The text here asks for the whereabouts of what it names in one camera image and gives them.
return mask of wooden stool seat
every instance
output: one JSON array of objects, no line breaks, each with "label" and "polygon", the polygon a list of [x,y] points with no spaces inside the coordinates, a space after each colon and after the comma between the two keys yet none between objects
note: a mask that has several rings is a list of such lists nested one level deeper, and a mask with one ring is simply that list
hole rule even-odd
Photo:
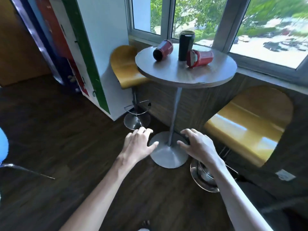
[{"label": "wooden stool seat", "polygon": [[293,105],[286,94],[257,86],[238,94],[204,127],[227,147],[261,167],[273,153],[292,114]]},{"label": "wooden stool seat", "polygon": [[110,56],[111,67],[122,89],[150,81],[138,71],[135,63],[136,55],[137,49],[135,47],[122,45],[117,47]]}]

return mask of person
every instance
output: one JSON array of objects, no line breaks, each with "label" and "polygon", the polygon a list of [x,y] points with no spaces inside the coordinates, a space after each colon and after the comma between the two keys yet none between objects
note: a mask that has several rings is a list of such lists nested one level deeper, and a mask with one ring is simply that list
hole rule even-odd
[{"label": "person", "polygon": [[[151,129],[141,127],[126,136],[123,149],[106,176],[60,228],[60,231],[99,230],[125,176],[137,162],[150,155],[158,146],[158,142],[147,146],[152,132]],[[189,138],[190,145],[181,141],[177,143],[210,170],[234,229],[236,231],[272,230],[227,170],[224,161],[215,150],[213,141],[195,129],[185,129],[181,133]]]}]

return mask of red cup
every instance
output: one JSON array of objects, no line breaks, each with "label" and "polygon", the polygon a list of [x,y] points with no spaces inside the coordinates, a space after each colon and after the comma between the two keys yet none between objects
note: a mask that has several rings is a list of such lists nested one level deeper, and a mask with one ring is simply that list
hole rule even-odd
[{"label": "red cup", "polygon": [[156,61],[160,62],[166,58],[173,51],[173,44],[169,40],[164,40],[159,46],[153,51],[153,57]]},{"label": "red cup", "polygon": [[190,50],[187,52],[186,63],[189,68],[205,66],[213,61],[212,51]]}]

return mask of window pane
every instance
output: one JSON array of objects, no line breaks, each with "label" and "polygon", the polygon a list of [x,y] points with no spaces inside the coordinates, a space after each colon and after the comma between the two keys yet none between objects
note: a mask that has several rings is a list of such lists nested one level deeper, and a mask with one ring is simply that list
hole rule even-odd
[{"label": "window pane", "polygon": [[163,0],[132,0],[134,28],[160,35]]},{"label": "window pane", "polygon": [[183,30],[196,33],[195,43],[211,47],[227,0],[176,0],[172,37]]},{"label": "window pane", "polygon": [[296,69],[308,54],[308,0],[251,0],[231,53]]}]

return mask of forearm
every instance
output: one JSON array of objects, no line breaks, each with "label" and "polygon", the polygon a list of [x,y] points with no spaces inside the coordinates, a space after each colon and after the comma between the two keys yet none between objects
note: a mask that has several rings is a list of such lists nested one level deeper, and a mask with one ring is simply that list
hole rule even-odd
[{"label": "forearm", "polygon": [[210,166],[227,212],[236,231],[272,231],[261,214],[235,182],[223,161]]},{"label": "forearm", "polygon": [[60,231],[97,231],[122,181],[132,166],[117,159],[104,179],[97,185]]}]

